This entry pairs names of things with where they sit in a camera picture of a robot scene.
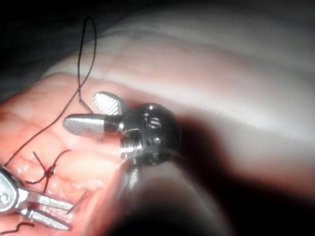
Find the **black suture thread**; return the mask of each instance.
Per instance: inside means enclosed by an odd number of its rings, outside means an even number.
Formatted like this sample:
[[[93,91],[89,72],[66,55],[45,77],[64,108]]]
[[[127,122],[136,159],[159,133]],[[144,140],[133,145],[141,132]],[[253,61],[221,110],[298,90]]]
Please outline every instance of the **black suture thread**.
[[[85,35],[85,25],[83,27],[83,33],[82,33],[82,38],[81,38],[81,45],[83,45],[84,42],[84,35]],[[94,37],[96,38],[96,27],[94,28]],[[91,110],[91,108],[85,103],[85,101],[83,101],[82,97],[81,97],[81,87],[80,87],[80,62],[81,62],[81,55],[82,55],[82,49],[83,47],[80,47],[80,51],[79,51],[79,58],[78,58],[78,100],[79,103],[82,105],[82,107],[87,111],[87,113],[93,114],[93,111]]]
[[[17,232],[19,232],[20,227],[21,227],[22,225],[26,225],[26,226],[30,226],[30,227],[34,227],[34,226],[35,226],[35,224],[32,224],[32,223],[21,222],[21,223],[19,223],[19,224],[16,226],[16,228],[15,228],[14,230],[0,232],[0,236],[1,236],[1,235],[6,235],[6,234],[11,234],[11,233],[17,233]]]
[[[52,125],[54,125],[59,119],[60,117],[64,114],[64,112],[66,111],[66,109],[68,108],[68,106],[70,105],[70,103],[72,102],[72,100],[75,98],[76,94],[81,91],[81,87],[85,84],[86,80],[88,79],[92,68],[94,66],[94,62],[95,62],[95,57],[96,57],[96,44],[97,44],[97,40],[96,40],[96,25],[95,22],[93,20],[93,18],[91,17],[86,17],[84,19],[84,25],[83,25],[83,33],[82,33],[82,38],[81,38],[81,44],[80,44],[80,53],[79,53],[79,60],[78,60],[78,64],[80,63],[81,60],[81,54],[82,54],[82,48],[83,48],[83,42],[84,42],[84,33],[85,33],[85,28],[86,28],[86,24],[88,22],[88,20],[91,21],[92,26],[94,28],[94,51],[93,51],[93,60],[92,60],[92,64],[90,66],[90,69],[86,75],[86,77],[84,78],[82,84],[79,86],[79,88],[77,89],[77,91],[73,94],[73,96],[70,98],[70,100],[68,101],[68,103],[66,104],[66,106],[64,107],[64,109],[61,111],[60,115],[48,126],[46,126],[45,128],[43,128],[42,130],[40,130],[39,132],[37,132],[36,134],[34,134],[29,140],[27,140],[22,146],[20,146],[20,148],[18,148],[15,153],[10,157],[10,159],[5,163],[5,167],[14,159],[14,157],[27,145],[29,144],[34,138],[36,138],[39,134],[41,134],[42,132],[44,132],[46,129],[50,128]]]
[[[46,169],[43,165],[43,163],[41,162],[41,160],[39,159],[39,157],[37,156],[37,154],[35,152],[33,152],[35,158],[37,159],[37,161],[39,162],[39,164],[41,165],[41,167],[43,168],[44,170],[44,175],[42,178],[40,178],[38,181],[35,181],[35,182],[30,182],[30,181],[25,181],[25,183],[28,183],[28,184],[38,184],[40,182],[42,182],[45,178],[46,178],[46,182],[45,182],[45,187],[43,189],[43,193],[46,192],[47,190],[47,187],[48,187],[48,182],[49,182],[49,179],[51,176],[53,176],[55,174],[55,168],[57,166],[57,161],[59,160],[59,158],[65,153],[65,152],[68,152],[70,151],[69,149],[67,150],[64,150],[63,152],[61,152],[55,159],[54,163],[51,165],[51,167],[49,167],[48,169]]]

